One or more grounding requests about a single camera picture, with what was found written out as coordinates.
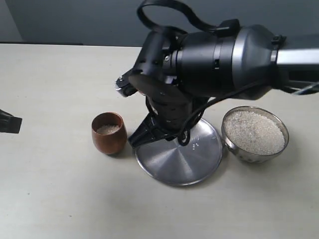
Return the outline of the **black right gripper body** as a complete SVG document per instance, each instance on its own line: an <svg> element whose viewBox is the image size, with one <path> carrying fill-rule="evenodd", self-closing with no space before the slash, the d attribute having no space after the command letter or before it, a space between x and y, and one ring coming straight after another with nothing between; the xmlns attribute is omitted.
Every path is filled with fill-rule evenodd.
<svg viewBox="0 0 319 239"><path fill-rule="evenodd" d="M129 76L155 109L160 128L180 131L186 119L209 98L209 33L178 35L152 30Z"/></svg>

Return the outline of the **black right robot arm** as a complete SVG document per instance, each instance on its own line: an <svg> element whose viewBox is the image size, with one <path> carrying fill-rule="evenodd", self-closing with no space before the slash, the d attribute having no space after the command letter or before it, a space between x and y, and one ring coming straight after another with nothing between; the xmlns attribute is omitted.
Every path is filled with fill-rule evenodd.
<svg viewBox="0 0 319 239"><path fill-rule="evenodd" d="M137 148L162 139L185 146L204 111L225 99L256 100L270 89L319 91L319 37L274 35L261 25L226 36L151 31L132 69L116 81L124 97L141 93L148 115L129 137Z"/></svg>

